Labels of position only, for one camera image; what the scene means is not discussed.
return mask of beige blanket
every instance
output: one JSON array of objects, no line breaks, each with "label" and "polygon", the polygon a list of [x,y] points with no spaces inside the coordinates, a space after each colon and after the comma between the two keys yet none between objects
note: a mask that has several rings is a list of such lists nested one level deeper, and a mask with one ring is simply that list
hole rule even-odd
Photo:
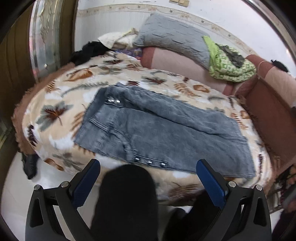
[{"label": "beige blanket", "polygon": [[[214,109],[234,118],[248,139],[256,169],[250,180],[233,178],[244,187],[265,186],[272,175],[271,163],[247,112],[234,97],[227,97],[197,81],[157,69],[121,53],[108,52],[77,66],[40,90],[29,103],[22,121],[28,142],[42,160],[61,171],[75,174],[96,158],[104,174],[127,162],[92,153],[74,144],[84,112],[101,87],[121,82],[162,93],[202,109]],[[152,175],[160,202],[190,201],[203,189],[196,174],[143,166]]]}]

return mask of denim garment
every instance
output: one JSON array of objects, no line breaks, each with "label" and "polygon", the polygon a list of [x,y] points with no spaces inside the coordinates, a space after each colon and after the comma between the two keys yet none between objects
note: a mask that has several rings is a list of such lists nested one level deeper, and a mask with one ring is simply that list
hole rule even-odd
[{"label": "denim garment", "polygon": [[248,141],[235,120],[137,86],[101,88],[74,142],[152,167],[195,172],[204,158],[223,176],[255,176]]}]

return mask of light switch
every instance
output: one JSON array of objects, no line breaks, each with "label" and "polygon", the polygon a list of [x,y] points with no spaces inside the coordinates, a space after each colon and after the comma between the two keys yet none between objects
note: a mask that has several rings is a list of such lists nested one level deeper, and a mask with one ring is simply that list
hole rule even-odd
[{"label": "light switch", "polygon": [[189,0],[180,0],[179,5],[183,7],[188,7],[189,5]]}]

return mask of tile floor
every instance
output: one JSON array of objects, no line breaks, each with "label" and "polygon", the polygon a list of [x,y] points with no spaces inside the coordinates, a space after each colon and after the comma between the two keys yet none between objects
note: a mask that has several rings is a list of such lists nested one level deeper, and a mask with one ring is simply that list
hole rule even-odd
[{"label": "tile floor", "polygon": [[[15,234],[19,241],[25,240],[25,223],[30,203],[33,187],[40,184],[44,189],[57,187],[63,181],[70,181],[72,175],[59,171],[54,167],[39,161],[37,164],[38,173],[32,179],[28,180],[22,170],[21,154],[17,153],[6,177],[3,194],[1,199],[1,214],[9,228]],[[90,226],[94,207],[98,198],[98,187],[93,187],[84,206],[78,208],[78,212]],[[159,237],[162,237],[163,230],[167,224],[170,212],[174,209],[171,206],[159,206]],[[71,235],[58,207],[55,207],[57,218],[61,224],[65,236],[69,240],[74,240]],[[278,221],[280,212],[271,215],[271,225],[274,228]]]}]

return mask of gray pillow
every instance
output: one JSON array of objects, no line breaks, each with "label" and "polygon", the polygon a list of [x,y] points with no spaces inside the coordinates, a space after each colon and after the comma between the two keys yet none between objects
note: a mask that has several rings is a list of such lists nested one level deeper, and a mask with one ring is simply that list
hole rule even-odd
[{"label": "gray pillow", "polygon": [[210,53],[203,36],[208,34],[186,23],[160,14],[151,14],[141,27],[134,45],[166,48],[209,69]]}]

